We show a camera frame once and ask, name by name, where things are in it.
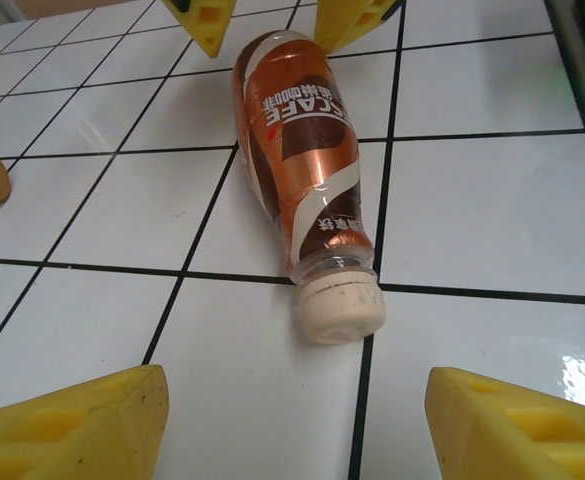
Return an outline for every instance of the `bottle neck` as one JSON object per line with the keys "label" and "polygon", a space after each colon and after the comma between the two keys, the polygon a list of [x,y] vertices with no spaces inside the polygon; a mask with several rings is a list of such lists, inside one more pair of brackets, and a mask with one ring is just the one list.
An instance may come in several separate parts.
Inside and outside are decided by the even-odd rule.
{"label": "bottle neck", "polygon": [[371,270],[374,251],[359,246],[342,246],[312,254],[297,263],[290,278],[297,285],[305,285],[324,275],[356,270],[374,274]]}

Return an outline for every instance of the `orange label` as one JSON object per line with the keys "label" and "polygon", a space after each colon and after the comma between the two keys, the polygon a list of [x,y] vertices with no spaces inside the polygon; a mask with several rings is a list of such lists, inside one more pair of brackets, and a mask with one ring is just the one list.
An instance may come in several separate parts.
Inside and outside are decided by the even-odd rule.
{"label": "orange label", "polygon": [[358,143],[321,48],[290,30],[266,33],[239,55],[233,88],[245,169],[281,227],[288,270],[325,249],[372,249]]}

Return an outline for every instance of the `glossy surface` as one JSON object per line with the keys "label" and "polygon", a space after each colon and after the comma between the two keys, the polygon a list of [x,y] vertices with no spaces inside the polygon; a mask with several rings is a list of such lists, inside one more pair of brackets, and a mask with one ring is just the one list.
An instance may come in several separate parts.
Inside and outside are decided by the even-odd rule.
{"label": "glossy surface", "polygon": [[585,405],[585,305],[385,294],[374,339],[362,478],[439,478],[423,409],[454,366]]}
{"label": "glossy surface", "polygon": [[[364,480],[438,478],[423,411],[432,366],[585,404],[585,135],[543,2],[410,1],[398,82],[386,50],[399,14],[331,60],[363,139],[363,221],[382,240],[387,290],[353,450]],[[0,208],[0,405],[149,349],[172,405],[157,480],[343,479],[362,344],[315,348],[299,334],[294,289],[274,284],[279,235],[240,155],[228,163],[230,72],[210,72],[293,9],[238,0],[250,15],[232,20],[219,59],[192,45],[177,61],[187,36],[153,30],[173,25],[163,8],[0,27],[0,51],[42,47],[0,55],[13,187]],[[314,8],[293,25],[311,30]],[[466,43],[421,48],[445,42]],[[77,92],[86,80],[115,83]],[[408,288],[421,293],[390,291]]]}

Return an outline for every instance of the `black grout line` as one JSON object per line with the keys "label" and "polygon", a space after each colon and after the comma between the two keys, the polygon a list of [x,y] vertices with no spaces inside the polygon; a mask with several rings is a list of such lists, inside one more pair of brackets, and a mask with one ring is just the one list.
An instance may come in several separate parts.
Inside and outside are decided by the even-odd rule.
{"label": "black grout line", "polygon": [[205,210],[205,214],[203,215],[203,219],[199,224],[199,228],[197,229],[196,235],[192,240],[192,244],[190,245],[190,249],[188,250],[188,254],[185,257],[185,261],[183,262],[183,267],[181,268],[181,273],[183,276],[179,277],[172,288],[172,292],[170,293],[170,297],[168,298],[168,302],[163,309],[163,313],[161,314],[161,318],[159,319],[159,323],[154,330],[154,334],[152,335],[152,339],[150,340],[150,344],[148,345],[148,349],[145,352],[145,355],[142,360],[142,365],[147,365],[152,361],[152,355],[154,355],[154,351],[156,350],[157,345],[159,344],[159,340],[161,339],[161,334],[165,329],[165,325],[167,324],[168,318],[170,317],[170,313],[172,312],[172,308],[174,307],[174,302],[176,301],[177,296],[179,295],[179,291],[181,290],[181,286],[183,285],[183,280],[185,275],[194,275],[188,273],[188,268],[192,263],[192,259],[194,258],[194,254],[196,252],[197,247],[199,246],[199,242],[203,237],[203,232],[207,223],[212,215],[212,211],[214,210],[214,205],[216,204],[219,195],[221,194],[221,189],[223,188],[223,184],[225,183],[225,179],[230,172],[230,168],[232,167],[232,163],[234,162],[234,158],[236,157],[236,153],[239,149],[238,142],[234,145],[232,152],[228,158],[228,161],[225,164],[223,169],[223,173],[221,174],[221,178],[219,179],[216,188],[214,189],[214,193],[212,194],[212,198],[208,203],[208,207]]}
{"label": "black grout line", "polygon": [[21,52],[34,52],[36,50],[43,50],[45,48],[54,48],[56,47],[58,44],[52,44],[52,45],[43,45],[40,47],[30,47],[30,48],[24,48],[23,50],[12,50],[10,52],[1,52],[0,53],[0,57],[4,57],[5,55],[14,55],[15,53],[21,53]]}
{"label": "black grout line", "polygon": [[574,100],[579,109],[581,121],[583,122],[583,126],[585,127],[585,99],[583,98],[583,95],[581,93],[581,87],[579,85],[578,75],[576,73],[577,69],[576,64],[572,61],[572,55],[570,51],[568,50],[568,48],[565,47],[567,40],[564,38],[564,35],[561,34],[561,29],[557,28],[558,20],[556,18],[556,14],[554,13],[554,9],[550,6],[548,0],[545,0],[545,8],[548,11],[548,16],[550,17],[552,28],[556,32],[554,39],[559,47],[561,61],[563,62],[563,67],[565,68],[568,80],[570,81],[570,87],[572,89],[572,94],[574,95]]}
{"label": "black grout line", "polygon": [[367,57],[369,55],[378,55],[381,53],[394,53],[396,48],[386,48],[384,50],[374,50],[373,52],[356,52],[356,53],[342,53],[336,55],[329,55],[330,60],[336,60],[338,58],[352,58],[352,57]]}
{"label": "black grout line", "polygon": [[204,75],[206,73],[219,73],[219,72],[231,72],[231,71],[232,71],[232,67],[213,68],[211,70],[198,70],[196,72],[175,73],[173,75],[170,75],[170,78],[189,77],[190,75]]}
{"label": "black grout line", "polygon": [[299,5],[301,5],[301,0],[296,0],[296,4],[294,5],[292,13],[290,14],[290,18],[288,18],[288,23],[286,23],[285,25],[286,30],[289,29],[290,26],[292,25],[292,22],[294,21],[294,17],[296,15],[296,11],[299,9]]}
{"label": "black grout line", "polygon": [[284,10],[294,10],[295,6],[296,5],[292,5],[291,7],[270,8],[269,10],[259,10],[258,12],[239,13],[238,15],[232,15],[232,19],[243,18],[243,17],[252,17],[254,15],[260,15],[262,13],[282,12]]}
{"label": "black grout line", "polygon": [[246,275],[240,273],[214,273],[214,272],[185,272],[185,278],[203,280],[220,280],[228,282],[264,283],[267,285],[289,285],[294,283],[289,277],[270,277],[266,275]]}
{"label": "black grout line", "polygon": [[20,160],[20,158],[15,158],[15,159],[14,159],[14,163],[12,163],[12,165],[10,165],[10,167],[8,168],[8,172],[11,172],[11,171],[12,171],[12,169],[13,169],[14,167],[16,167],[16,164],[17,164],[17,163],[19,163],[19,160]]}
{"label": "black grout line", "polygon": [[543,292],[517,292],[510,290],[484,290],[478,288],[434,287],[427,285],[398,285],[382,283],[384,292],[418,293],[466,298],[488,298],[492,300],[516,300],[524,302],[564,303],[585,305],[585,295]]}
{"label": "black grout line", "polygon": [[176,279],[174,283],[174,287],[172,287],[172,291],[170,292],[170,296],[168,297],[168,301],[161,313],[161,317],[159,318],[159,323],[154,330],[154,334],[152,335],[152,339],[150,340],[150,344],[148,345],[148,349],[145,351],[145,355],[143,356],[143,360],[141,360],[141,365],[148,365],[152,361],[152,355],[154,355],[154,351],[156,350],[157,345],[159,344],[159,340],[161,338],[161,334],[163,333],[163,329],[165,325],[168,323],[168,318],[170,317],[170,313],[172,312],[172,308],[174,307],[174,303],[176,302],[176,298],[179,295],[179,291],[181,290],[181,285],[183,285],[183,277],[179,277]]}
{"label": "black grout line", "polygon": [[[396,121],[396,109],[399,99],[399,79],[401,73],[401,56],[403,36],[405,32],[405,15],[407,0],[401,7],[399,20],[399,32],[396,40],[396,53],[394,59],[394,77],[392,79],[392,96],[390,97],[390,112],[388,115],[388,129],[385,145],[385,158],[383,161],[383,177],[381,192],[379,195],[379,213],[376,227],[374,270],[381,275],[381,259],[383,256],[383,242],[385,237],[385,222],[388,209],[388,193],[390,190],[390,174],[392,167],[392,148],[394,145],[394,125]],[[352,431],[352,447],[350,451],[350,466],[348,479],[356,480],[361,476],[361,462],[363,458],[363,442],[365,437],[365,418],[367,415],[368,392],[370,389],[370,371],[372,368],[372,351],[374,348],[374,335],[365,338],[361,355],[361,371],[359,374],[359,387],[357,391],[356,410],[354,412],[354,427]]]}
{"label": "black grout line", "polygon": [[388,141],[387,137],[368,137],[357,139],[359,143],[385,143]]}
{"label": "black grout line", "polygon": [[403,47],[403,51],[409,52],[412,50],[426,50],[426,49],[430,49],[430,48],[455,47],[457,45],[472,45],[474,43],[500,42],[502,40],[516,40],[519,38],[545,37],[547,35],[552,35],[553,33],[554,32],[522,33],[519,35],[505,35],[503,37],[479,38],[477,40],[462,40],[460,42],[433,43],[431,45],[418,45],[416,47]]}
{"label": "black grout line", "polygon": [[486,133],[459,133],[450,135],[414,135],[394,137],[394,142],[415,142],[426,140],[463,140],[471,138],[512,138],[512,137],[546,137],[556,135],[582,135],[583,128],[568,128],[563,130],[529,130],[520,132],[486,132]]}
{"label": "black grout line", "polygon": [[122,155],[139,155],[150,153],[170,153],[170,152],[208,152],[217,150],[232,150],[234,145],[213,145],[209,147],[174,147],[174,148],[152,148],[148,150],[123,150]]}
{"label": "black grout line", "polygon": [[[170,270],[164,268],[123,267],[118,265],[95,265],[85,263],[66,263],[36,260],[20,260],[0,258],[0,265],[15,267],[53,268],[102,273],[124,273],[133,275],[149,275],[156,277],[193,278],[227,282],[260,283],[266,285],[293,286],[285,276],[253,275],[241,273],[218,273]],[[489,300],[512,300],[520,302],[559,303],[568,305],[585,305],[585,295],[549,292],[526,292],[516,290],[486,290],[479,288],[442,287],[433,285],[407,285],[380,283],[384,292],[412,293],[421,295],[438,295],[447,297],[484,298]]]}
{"label": "black grout line", "polygon": [[116,152],[81,152],[81,153],[46,153],[41,155],[23,155],[21,160],[36,160],[46,158],[76,158],[76,157],[108,157]]}

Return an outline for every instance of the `white bottle cap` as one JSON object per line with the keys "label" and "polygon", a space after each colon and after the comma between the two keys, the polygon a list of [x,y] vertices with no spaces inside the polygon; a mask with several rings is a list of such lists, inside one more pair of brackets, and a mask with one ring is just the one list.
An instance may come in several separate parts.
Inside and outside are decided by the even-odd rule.
{"label": "white bottle cap", "polygon": [[360,270],[312,280],[300,291],[301,321],[310,340],[323,345],[360,340],[385,323],[376,277]]}

